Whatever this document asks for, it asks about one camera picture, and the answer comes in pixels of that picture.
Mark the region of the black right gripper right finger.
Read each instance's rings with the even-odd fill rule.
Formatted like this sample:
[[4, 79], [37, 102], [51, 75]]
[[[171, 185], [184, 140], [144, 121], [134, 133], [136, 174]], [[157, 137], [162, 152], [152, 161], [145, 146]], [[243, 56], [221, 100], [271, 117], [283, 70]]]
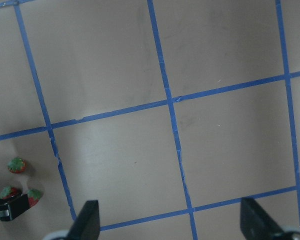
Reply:
[[254, 198], [240, 201], [240, 230], [246, 240], [289, 240], [285, 232]]

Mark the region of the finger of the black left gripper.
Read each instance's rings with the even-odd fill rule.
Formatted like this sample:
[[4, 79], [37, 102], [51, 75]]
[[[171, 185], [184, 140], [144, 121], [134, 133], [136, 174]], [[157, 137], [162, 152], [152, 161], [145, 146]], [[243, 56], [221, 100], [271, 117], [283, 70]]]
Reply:
[[7, 199], [0, 198], [0, 222], [10, 222], [29, 209], [27, 194], [20, 193]]

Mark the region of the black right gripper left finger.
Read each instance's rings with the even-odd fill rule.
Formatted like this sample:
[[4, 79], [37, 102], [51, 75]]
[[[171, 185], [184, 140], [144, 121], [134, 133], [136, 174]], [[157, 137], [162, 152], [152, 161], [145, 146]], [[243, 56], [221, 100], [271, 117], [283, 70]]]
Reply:
[[88, 200], [83, 205], [70, 228], [68, 240], [97, 240], [101, 231], [98, 200]]

